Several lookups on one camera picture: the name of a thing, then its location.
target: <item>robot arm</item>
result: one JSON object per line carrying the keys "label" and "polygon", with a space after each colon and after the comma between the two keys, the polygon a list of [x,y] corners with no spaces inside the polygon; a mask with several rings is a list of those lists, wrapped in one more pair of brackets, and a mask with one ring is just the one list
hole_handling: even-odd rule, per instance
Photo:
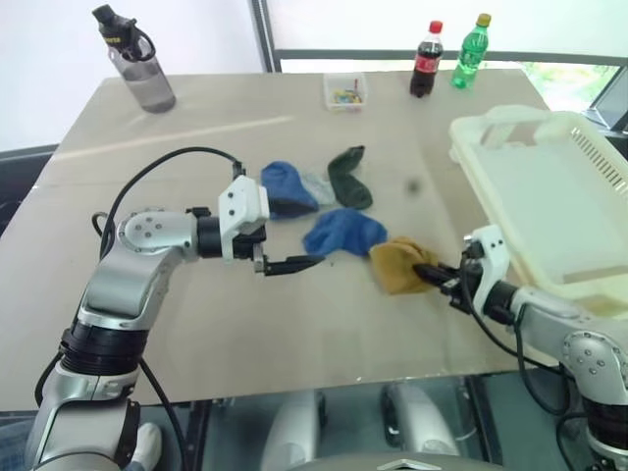
{"label": "robot arm", "polygon": [[219,206],[219,217],[207,208],[186,213],[149,208],[118,225],[74,322],[63,333],[62,357],[45,383],[26,445],[26,469],[108,470],[129,462],[139,422],[139,406],[129,395],[179,264],[198,258],[250,259],[256,272],[272,276],[322,260],[268,261],[262,250],[268,199],[253,179],[237,177],[220,195]]}
{"label": "robot arm", "polygon": [[497,226],[482,228],[465,242],[460,269],[416,265],[415,272],[450,296],[451,306],[470,313],[461,283],[465,276],[478,313],[505,326],[519,322],[526,343],[573,375],[600,469],[628,470],[628,323],[597,317],[540,289],[504,282],[509,259]]}

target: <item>mustard yellow sock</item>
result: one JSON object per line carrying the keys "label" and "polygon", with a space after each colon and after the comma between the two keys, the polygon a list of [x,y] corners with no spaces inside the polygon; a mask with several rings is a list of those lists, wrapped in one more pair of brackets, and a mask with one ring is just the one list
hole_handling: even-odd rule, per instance
{"label": "mustard yellow sock", "polygon": [[421,281],[412,266],[417,263],[436,265],[438,259],[409,237],[397,237],[374,245],[369,250],[373,271],[380,286],[388,294],[423,292],[432,288]]}

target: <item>black cable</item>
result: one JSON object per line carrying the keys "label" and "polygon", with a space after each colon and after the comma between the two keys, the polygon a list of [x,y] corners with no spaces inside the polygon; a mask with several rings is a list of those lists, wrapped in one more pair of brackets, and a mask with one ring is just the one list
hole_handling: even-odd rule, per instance
{"label": "black cable", "polygon": [[183,438],[183,430],[181,428],[181,424],[179,423],[179,419],[175,414],[175,409],[173,409],[172,404],[166,397],[166,393],[162,390],[161,385],[153,375],[153,372],[148,368],[148,364],[146,360],[141,358],[139,360],[139,366],[141,367],[141,371],[144,372],[146,378],[148,378],[148,382],[153,387],[157,395],[159,396],[159,400],[161,400],[168,417],[170,418],[170,422],[173,424],[173,429],[175,429],[175,435],[177,436],[177,443],[179,444],[179,452],[181,454],[181,467],[183,471],[187,471],[187,459],[185,456],[185,439]]}
{"label": "black cable", "polygon": [[[468,263],[467,258],[465,255],[463,255],[462,260],[460,262],[460,287],[462,289],[462,299],[467,305],[469,312],[475,319],[475,322],[477,322],[478,325],[480,326],[480,329],[482,329],[482,332],[484,332],[487,335],[487,337],[495,345],[501,348],[501,350],[505,351],[511,356],[517,357],[517,352],[513,350],[512,348],[510,348],[509,346],[507,346],[505,343],[503,343],[500,339],[498,339],[495,336],[495,334],[491,331],[491,329],[489,329],[489,326],[486,325],[486,323],[484,322],[480,314],[478,314],[478,311],[475,310],[475,307],[473,306],[473,298],[471,297],[471,291],[469,290],[469,282],[467,279],[467,263]],[[542,370],[547,371],[549,373],[559,375],[559,376],[564,376],[564,373],[561,373],[560,371],[557,371],[548,365],[544,365],[543,363],[533,360],[532,358],[528,358],[527,356],[524,356],[523,360],[526,363],[530,363],[531,365],[541,368]]]}
{"label": "black cable", "polygon": [[560,455],[562,456],[562,459],[564,459],[565,465],[567,466],[567,469],[569,471],[575,471],[575,468],[573,467],[573,464],[571,464],[569,456],[567,456],[567,453],[565,451],[564,444],[562,443],[562,428],[570,420],[584,419],[586,417],[587,416],[582,412],[573,412],[571,414],[563,415],[562,417],[560,417],[560,419],[558,419],[558,422],[556,422],[556,444],[558,445]]}
{"label": "black cable", "polygon": [[211,147],[183,147],[181,149],[173,150],[172,152],[167,153],[166,155],[160,157],[155,160],[151,164],[148,164],[142,170],[140,170],[132,179],[129,180],[127,184],[120,190],[118,196],[114,200],[113,205],[111,206],[111,210],[109,211],[109,215],[107,216],[107,221],[105,222],[105,226],[102,229],[102,238],[100,239],[100,258],[102,259],[107,252],[111,249],[115,239],[115,224],[114,218],[116,216],[116,211],[118,211],[118,207],[122,202],[125,195],[129,192],[134,184],[136,184],[142,177],[144,177],[148,172],[153,170],[154,168],[160,166],[164,162],[172,159],[173,157],[177,157],[178,155],[186,154],[189,152],[207,152],[209,154],[220,155],[221,157],[225,157],[227,160],[231,161],[234,164],[234,174],[237,172],[242,172],[242,164],[237,160],[233,155],[228,154],[227,152],[223,152],[222,150],[213,149]]}
{"label": "black cable", "polygon": [[35,402],[37,402],[37,407],[41,405],[41,401],[43,400],[43,385],[46,383],[50,372],[53,370],[53,368],[62,356],[63,353],[58,351],[52,358],[52,360],[50,360],[50,363],[48,363],[48,366],[46,366],[45,370],[43,370],[41,376],[39,376],[39,379],[37,380],[37,384],[35,385]]}
{"label": "black cable", "polygon": [[519,365],[519,375],[521,376],[521,380],[523,381],[523,384],[526,387],[526,390],[528,390],[530,396],[535,400],[537,404],[539,404],[539,407],[541,407],[545,412],[556,416],[564,415],[567,410],[569,410],[569,406],[571,405],[571,393],[569,391],[569,383],[564,374],[562,376],[564,396],[563,403],[560,407],[553,407],[545,402],[543,398],[535,391],[534,386],[532,385],[532,381],[530,380],[530,376],[528,375],[528,370],[526,370],[526,365],[523,359],[524,356],[523,339],[521,337],[521,323],[523,322],[524,318],[525,312],[521,312],[514,323],[514,335],[517,339],[517,365]]}
{"label": "black cable", "polygon": [[91,215],[91,225],[93,226],[93,228],[96,231],[96,233],[98,234],[98,236],[102,237],[102,230],[100,229],[100,225],[98,224],[98,219],[99,218],[107,218],[107,213],[103,213],[102,211],[98,211],[97,213],[94,213],[94,214]]}

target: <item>white plastic basket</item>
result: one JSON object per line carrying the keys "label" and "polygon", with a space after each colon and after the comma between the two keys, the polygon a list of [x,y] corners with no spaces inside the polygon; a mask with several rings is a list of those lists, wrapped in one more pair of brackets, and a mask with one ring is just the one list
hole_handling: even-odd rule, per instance
{"label": "white plastic basket", "polygon": [[[325,105],[331,111],[361,111],[366,105],[368,88],[366,77],[361,72],[325,74],[323,76]],[[342,102],[342,95],[354,95],[359,101]]]}
{"label": "white plastic basket", "polygon": [[502,106],[449,129],[524,283],[628,317],[628,163],[584,117]]}

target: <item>bottle cap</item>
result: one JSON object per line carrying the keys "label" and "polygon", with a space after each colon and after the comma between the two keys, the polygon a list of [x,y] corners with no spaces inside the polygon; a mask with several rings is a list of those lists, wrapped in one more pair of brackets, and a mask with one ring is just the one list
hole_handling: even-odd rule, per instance
{"label": "bottle cap", "polygon": [[96,20],[98,20],[99,23],[102,24],[107,24],[111,22],[111,20],[113,20],[113,18],[116,16],[114,11],[107,4],[98,7],[93,12],[91,12],[91,14],[96,17]]}
{"label": "bottle cap", "polygon": [[477,26],[488,26],[491,24],[491,15],[489,15],[488,13],[481,13],[480,16],[478,16],[478,21],[475,22],[475,24]]}
{"label": "bottle cap", "polygon": [[430,32],[438,34],[443,30],[443,22],[430,22]]}

